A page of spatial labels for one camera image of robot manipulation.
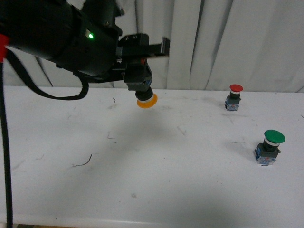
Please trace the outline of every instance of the red button cap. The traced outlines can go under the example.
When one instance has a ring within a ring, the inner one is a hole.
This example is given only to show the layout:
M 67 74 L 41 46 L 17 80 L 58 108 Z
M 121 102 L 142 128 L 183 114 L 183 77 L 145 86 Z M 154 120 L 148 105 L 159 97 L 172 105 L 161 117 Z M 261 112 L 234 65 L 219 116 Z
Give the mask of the red button cap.
M 236 93 L 239 93 L 241 91 L 243 91 L 243 86 L 241 85 L 238 85 L 238 84 L 233 84 L 230 86 L 230 89 L 233 91 L 233 92 L 236 92 Z

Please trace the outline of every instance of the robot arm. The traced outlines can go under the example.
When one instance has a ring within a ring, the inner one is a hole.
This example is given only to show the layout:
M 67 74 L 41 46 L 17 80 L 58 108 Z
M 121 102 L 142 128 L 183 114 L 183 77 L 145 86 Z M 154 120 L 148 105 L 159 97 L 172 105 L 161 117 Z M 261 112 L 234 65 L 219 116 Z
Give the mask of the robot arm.
M 115 18 L 122 1 L 86 0 L 81 10 L 65 0 L 1 0 L 0 34 L 9 46 L 54 62 L 89 83 L 124 80 L 139 100 L 150 99 L 147 58 L 168 56 L 170 41 L 149 45 L 149 36 L 119 40 Z

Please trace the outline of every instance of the black cable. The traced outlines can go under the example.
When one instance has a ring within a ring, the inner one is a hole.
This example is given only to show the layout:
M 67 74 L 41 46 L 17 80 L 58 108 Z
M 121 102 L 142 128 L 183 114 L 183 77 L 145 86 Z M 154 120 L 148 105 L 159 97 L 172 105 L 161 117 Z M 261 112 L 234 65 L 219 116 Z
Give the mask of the black cable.
M 6 121 L 5 104 L 4 104 L 3 63 L 0 63 L 0 117 L 1 117 L 1 128 L 2 128 L 5 194 L 6 194 L 6 227 L 12 228 L 13 200 L 12 200 L 11 175 L 10 175 L 9 133 L 8 133 L 8 126 Z
M 56 97 L 56 96 L 49 95 L 49 94 L 43 92 L 41 89 L 39 89 L 35 85 L 35 83 L 31 79 L 30 75 L 28 74 L 27 70 L 25 69 L 23 64 L 20 62 L 18 57 L 9 49 L 8 49 L 8 52 L 7 52 L 6 59 L 8 60 L 10 65 L 13 67 L 13 69 L 15 70 L 15 72 L 17 73 L 19 78 L 24 82 L 24 84 L 29 89 L 31 89 L 34 93 L 36 93 L 40 96 L 44 96 L 46 98 L 55 99 L 55 100 L 73 101 L 73 100 L 80 100 L 87 95 L 87 92 L 89 90 L 89 83 L 85 78 L 83 78 L 81 76 L 78 77 L 81 84 L 82 84 L 82 90 L 80 91 L 79 95 L 64 96 L 64 97 Z
M 52 82 L 51 82 L 51 80 L 48 77 L 48 74 L 46 73 L 46 71 L 45 71 L 45 69 L 43 67 L 43 63 L 42 63 L 41 59 L 39 57 L 37 57 L 37 56 L 35 56 L 35 59 L 36 59 L 36 62 L 38 63 L 38 65 L 39 65 L 40 69 L 42 70 L 42 73 L 47 78 L 48 82 L 51 84 L 52 87 L 54 87 L 53 84 L 52 84 Z

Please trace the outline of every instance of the small debris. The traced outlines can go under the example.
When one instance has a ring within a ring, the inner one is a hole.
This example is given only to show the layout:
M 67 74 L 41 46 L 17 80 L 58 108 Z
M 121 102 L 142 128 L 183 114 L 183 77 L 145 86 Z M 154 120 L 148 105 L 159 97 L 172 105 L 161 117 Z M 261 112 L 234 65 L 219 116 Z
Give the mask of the small debris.
M 115 139 L 115 138 L 110 138 L 110 132 L 108 132 L 108 139 Z
M 88 160 L 86 163 L 84 163 L 84 164 L 82 164 L 82 165 L 74 165 L 74 164 L 73 164 L 73 167 L 76 167 L 76 166 L 83 166 L 83 165 L 88 164 L 88 163 L 89 163 L 89 161 L 91 160 L 91 157 L 92 157 L 92 154 L 91 154 L 91 156 L 90 156 L 89 160 Z
M 44 157 L 44 154 L 42 155 L 42 157 L 41 157 L 41 158 L 36 158 L 36 160 L 41 160 L 43 157 Z

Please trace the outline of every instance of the black wire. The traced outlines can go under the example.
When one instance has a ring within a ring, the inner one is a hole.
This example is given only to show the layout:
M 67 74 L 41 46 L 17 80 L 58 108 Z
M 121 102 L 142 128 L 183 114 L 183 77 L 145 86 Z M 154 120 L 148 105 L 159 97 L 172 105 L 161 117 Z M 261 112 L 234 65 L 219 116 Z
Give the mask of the black wire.
M 50 80 L 49 77 L 48 77 L 48 74 L 46 73 L 46 71 L 45 71 L 45 69 L 44 69 L 44 67 L 43 67 L 43 64 L 42 64 L 42 62 L 41 62 L 41 59 L 40 59 L 39 57 L 37 57 L 37 56 L 35 56 L 35 59 L 36 59 L 36 62 L 38 63 L 38 65 L 39 65 L 40 69 L 42 70 L 42 73 L 43 73 L 44 76 L 47 78 L 48 82 L 51 84 L 52 87 L 54 87 L 53 84 L 52 84 L 52 82 L 51 82 L 51 80 Z
M 9 133 L 6 121 L 5 104 L 3 88 L 3 63 L 0 63 L 0 117 L 3 140 L 3 158 L 4 158 L 4 176 L 5 176 L 5 193 L 6 193 L 6 227 L 13 227 L 13 201 L 11 192 L 10 176 L 10 145 Z

